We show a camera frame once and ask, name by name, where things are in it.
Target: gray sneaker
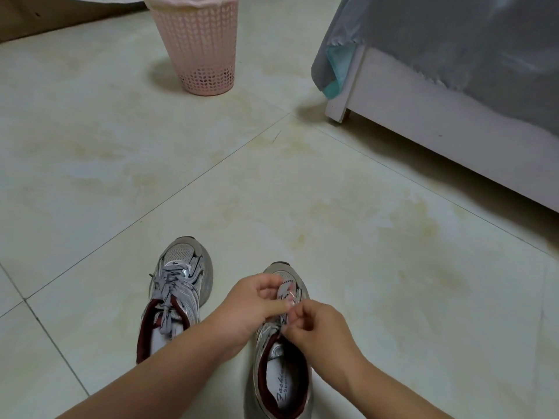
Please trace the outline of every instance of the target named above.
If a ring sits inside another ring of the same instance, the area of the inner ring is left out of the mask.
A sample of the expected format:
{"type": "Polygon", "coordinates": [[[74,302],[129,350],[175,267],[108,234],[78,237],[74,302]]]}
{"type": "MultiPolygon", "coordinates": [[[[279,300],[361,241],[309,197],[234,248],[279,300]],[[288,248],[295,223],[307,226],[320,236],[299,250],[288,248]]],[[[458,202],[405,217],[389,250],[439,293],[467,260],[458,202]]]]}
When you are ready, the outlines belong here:
{"type": "Polygon", "coordinates": [[[199,308],[210,297],[213,267],[198,241],[181,237],[161,254],[150,276],[150,301],[142,314],[136,364],[199,322],[199,308]]]}
{"type": "MultiPolygon", "coordinates": [[[[288,263],[272,263],[264,273],[283,277],[278,298],[309,298],[305,284],[288,263]]],[[[310,419],[312,372],[305,356],[280,332],[286,315],[263,324],[256,333],[252,373],[245,393],[247,419],[310,419]]]]}

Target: white insole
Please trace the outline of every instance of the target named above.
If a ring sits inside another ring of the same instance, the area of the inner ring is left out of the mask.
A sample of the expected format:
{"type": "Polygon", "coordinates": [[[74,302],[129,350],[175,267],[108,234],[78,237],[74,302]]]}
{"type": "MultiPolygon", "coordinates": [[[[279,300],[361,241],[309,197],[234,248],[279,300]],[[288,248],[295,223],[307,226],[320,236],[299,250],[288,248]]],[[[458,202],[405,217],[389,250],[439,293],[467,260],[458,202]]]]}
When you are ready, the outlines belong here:
{"type": "Polygon", "coordinates": [[[266,385],[280,409],[285,409],[293,402],[298,385],[296,377],[297,366],[287,361],[285,356],[268,360],[266,385]]]}
{"type": "Polygon", "coordinates": [[[159,328],[154,328],[151,331],[151,349],[150,354],[155,353],[157,350],[162,349],[165,344],[175,338],[177,335],[180,335],[183,331],[183,326],[180,322],[173,322],[171,333],[167,335],[162,335],[159,332],[159,328]]]}

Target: person's right arm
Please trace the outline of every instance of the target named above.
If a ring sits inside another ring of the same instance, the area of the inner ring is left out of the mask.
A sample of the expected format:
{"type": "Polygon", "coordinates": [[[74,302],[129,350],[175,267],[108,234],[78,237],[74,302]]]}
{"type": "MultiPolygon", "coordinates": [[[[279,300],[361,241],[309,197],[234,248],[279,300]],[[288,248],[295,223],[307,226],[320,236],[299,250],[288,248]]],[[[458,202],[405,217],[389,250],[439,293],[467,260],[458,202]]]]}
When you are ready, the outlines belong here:
{"type": "Polygon", "coordinates": [[[304,300],[290,310],[285,337],[314,370],[367,419],[452,419],[411,389],[373,366],[353,340],[342,314],[304,300]]]}

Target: person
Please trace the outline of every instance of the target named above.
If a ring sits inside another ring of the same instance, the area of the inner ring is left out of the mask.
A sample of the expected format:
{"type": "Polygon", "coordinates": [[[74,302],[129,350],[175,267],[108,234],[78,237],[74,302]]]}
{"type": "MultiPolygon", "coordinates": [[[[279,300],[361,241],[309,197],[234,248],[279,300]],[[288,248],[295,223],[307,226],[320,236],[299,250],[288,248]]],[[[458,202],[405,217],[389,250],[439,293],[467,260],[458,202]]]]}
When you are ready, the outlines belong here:
{"type": "Polygon", "coordinates": [[[367,419],[450,418],[372,365],[332,306],[310,299],[295,306],[277,300],[281,283],[274,274],[241,279],[206,319],[59,419],[176,419],[220,364],[238,354],[267,318],[284,313],[289,324],[283,335],[367,419]]]}

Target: pink trash can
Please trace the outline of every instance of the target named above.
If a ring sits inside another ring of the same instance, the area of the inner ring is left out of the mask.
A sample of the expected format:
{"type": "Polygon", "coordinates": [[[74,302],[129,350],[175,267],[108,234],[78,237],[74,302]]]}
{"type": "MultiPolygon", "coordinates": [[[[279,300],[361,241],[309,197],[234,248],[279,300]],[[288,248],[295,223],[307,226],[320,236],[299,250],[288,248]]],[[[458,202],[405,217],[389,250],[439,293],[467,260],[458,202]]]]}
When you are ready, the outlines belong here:
{"type": "Polygon", "coordinates": [[[144,0],[186,91],[218,95],[235,81],[239,0],[144,0]]]}

